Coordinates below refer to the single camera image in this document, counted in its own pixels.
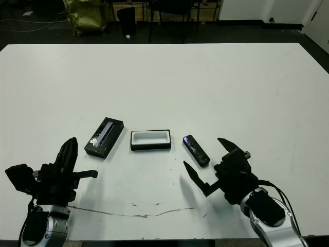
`yellow bag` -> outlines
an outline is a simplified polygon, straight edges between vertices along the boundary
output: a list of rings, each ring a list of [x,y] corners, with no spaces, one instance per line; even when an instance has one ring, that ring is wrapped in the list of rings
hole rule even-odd
[[[85,32],[104,32],[109,22],[109,7],[102,0],[66,0],[66,18],[74,36]]]

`black box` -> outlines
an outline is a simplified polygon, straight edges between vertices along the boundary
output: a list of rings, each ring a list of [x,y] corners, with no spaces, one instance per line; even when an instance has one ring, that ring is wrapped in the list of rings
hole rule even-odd
[[[84,150],[87,154],[106,158],[124,128],[123,122],[106,117]]]

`baseboard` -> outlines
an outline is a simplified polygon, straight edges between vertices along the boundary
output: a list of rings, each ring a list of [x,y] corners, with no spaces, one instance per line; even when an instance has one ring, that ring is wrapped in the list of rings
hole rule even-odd
[[[298,29],[302,30],[302,24],[290,24],[290,23],[264,23],[262,20],[217,20],[219,26],[251,26],[257,25],[264,29]]]
[[[302,30],[303,24],[290,24],[290,23],[262,23],[261,27],[264,29],[297,29]]]
[[[220,26],[247,26],[247,25],[261,25],[262,20],[218,20],[217,24]]]

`white table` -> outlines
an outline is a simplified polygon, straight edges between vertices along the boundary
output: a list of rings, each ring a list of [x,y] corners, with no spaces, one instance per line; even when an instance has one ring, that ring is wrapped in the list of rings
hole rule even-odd
[[[82,208],[71,209],[69,240],[255,237],[240,207],[220,190],[205,198],[182,163],[215,182],[227,153],[218,137],[251,152],[302,234],[329,234],[329,75],[299,44],[9,45],[0,65],[0,239],[17,239],[30,200],[5,169],[40,169],[72,136],[75,171],[99,176],[82,179],[69,204]],[[105,160],[83,149],[104,117],[125,124]],[[170,129],[170,151],[130,150],[130,132],[150,129]],[[188,134],[208,168],[182,145]]]

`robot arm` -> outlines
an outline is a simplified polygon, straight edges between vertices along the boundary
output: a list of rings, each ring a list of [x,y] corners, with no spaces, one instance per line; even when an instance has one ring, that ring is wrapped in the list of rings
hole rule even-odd
[[[271,186],[271,183],[258,180],[251,172],[247,161],[250,153],[243,152],[226,139],[218,138],[218,140],[229,151],[222,161],[214,166],[218,181],[212,185],[204,183],[197,172],[184,162],[194,183],[205,196],[220,188],[230,204],[240,205],[243,214],[250,218],[251,227],[268,247],[307,247],[285,203],[270,197],[264,188],[259,187]]]
[[[97,178],[97,171],[73,172],[78,156],[75,137],[63,144],[52,164],[33,171],[26,164],[12,166],[6,174],[15,189],[32,196],[19,246],[59,247],[65,242],[70,210],[81,178]]]

